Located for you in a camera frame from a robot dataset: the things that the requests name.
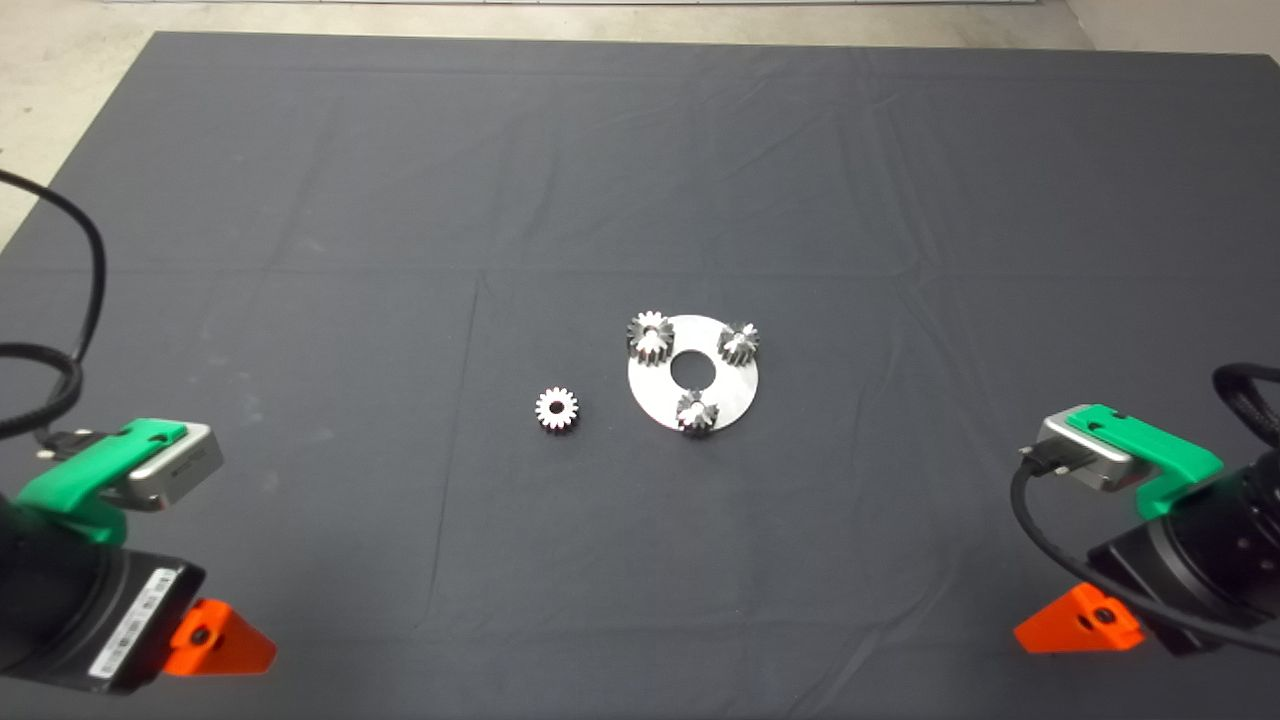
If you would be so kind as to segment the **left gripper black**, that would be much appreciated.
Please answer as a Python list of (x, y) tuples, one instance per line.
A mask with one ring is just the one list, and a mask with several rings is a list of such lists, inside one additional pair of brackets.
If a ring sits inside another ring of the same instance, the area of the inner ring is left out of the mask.
[(60, 679), (76, 691), (131, 694), (164, 664), (173, 676), (266, 673), (276, 644), (229, 603), (195, 601), (205, 579), (183, 559), (109, 550), (105, 579), (60, 651)]

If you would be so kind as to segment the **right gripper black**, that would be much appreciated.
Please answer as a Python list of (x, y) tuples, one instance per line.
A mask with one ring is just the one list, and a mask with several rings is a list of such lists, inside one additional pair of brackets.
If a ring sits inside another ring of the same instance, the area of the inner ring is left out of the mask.
[[(1101, 575), (1149, 600), (1204, 620), (1239, 628), (1239, 607), (1226, 601), (1185, 560), (1162, 521), (1147, 521), (1088, 551)], [(1028, 653), (1128, 652), (1146, 642), (1137, 616), (1089, 583), (1032, 614), (1012, 629)]]

